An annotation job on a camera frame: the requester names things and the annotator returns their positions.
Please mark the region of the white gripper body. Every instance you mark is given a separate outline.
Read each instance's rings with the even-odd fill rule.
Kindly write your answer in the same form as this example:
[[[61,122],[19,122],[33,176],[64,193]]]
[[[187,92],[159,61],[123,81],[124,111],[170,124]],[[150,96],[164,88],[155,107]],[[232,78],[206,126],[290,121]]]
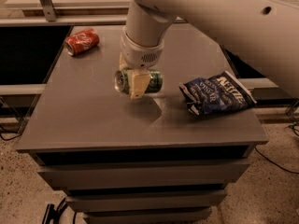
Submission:
[[[121,53],[129,68],[143,69],[154,66],[160,59],[164,49],[164,35],[160,35],[158,44],[145,47],[137,44],[127,34],[126,28],[122,29],[121,34]]]

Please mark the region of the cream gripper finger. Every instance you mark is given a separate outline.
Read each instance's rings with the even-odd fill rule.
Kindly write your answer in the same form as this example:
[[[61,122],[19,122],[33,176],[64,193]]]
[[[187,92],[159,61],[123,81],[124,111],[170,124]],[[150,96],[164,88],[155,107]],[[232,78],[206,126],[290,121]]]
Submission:
[[[127,64],[127,62],[124,60],[122,54],[120,54],[120,70],[122,69],[127,69],[129,67],[129,65]]]
[[[128,81],[130,98],[141,98],[150,84],[150,79],[150,71],[147,68],[129,70]]]

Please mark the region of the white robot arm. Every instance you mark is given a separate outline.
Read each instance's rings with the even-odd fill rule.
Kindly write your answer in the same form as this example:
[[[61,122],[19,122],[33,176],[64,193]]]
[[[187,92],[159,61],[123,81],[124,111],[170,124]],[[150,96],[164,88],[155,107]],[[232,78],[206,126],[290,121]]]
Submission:
[[[121,55],[134,69],[158,62],[180,17],[299,97],[299,7],[277,0],[131,0]]]

